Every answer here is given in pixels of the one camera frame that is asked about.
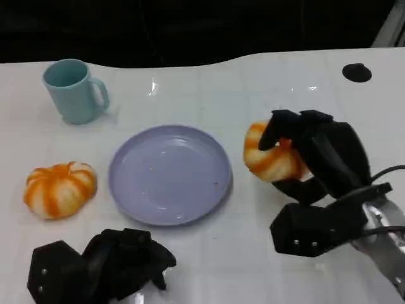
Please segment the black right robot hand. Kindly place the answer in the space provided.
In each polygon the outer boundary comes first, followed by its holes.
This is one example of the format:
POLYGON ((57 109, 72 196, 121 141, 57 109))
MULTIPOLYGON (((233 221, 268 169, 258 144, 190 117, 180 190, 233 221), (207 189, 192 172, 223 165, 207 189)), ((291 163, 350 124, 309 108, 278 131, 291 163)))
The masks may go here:
POLYGON ((371 184, 370 163, 357 133, 346 122, 316 110, 294 113, 274 110, 259 141, 259 150, 290 139, 313 177, 291 177, 273 185, 300 204, 311 205, 326 195, 335 199, 371 184))

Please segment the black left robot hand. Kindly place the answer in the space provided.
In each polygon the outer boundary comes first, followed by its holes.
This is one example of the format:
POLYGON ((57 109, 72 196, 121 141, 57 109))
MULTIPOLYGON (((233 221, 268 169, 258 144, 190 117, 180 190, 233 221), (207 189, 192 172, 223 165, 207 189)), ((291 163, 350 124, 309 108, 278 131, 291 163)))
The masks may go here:
POLYGON ((153 240, 149 231, 105 229, 95 235, 82 253, 89 270, 90 303, 109 303, 153 283, 166 289, 163 272, 177 265, 175 256, 153 240))

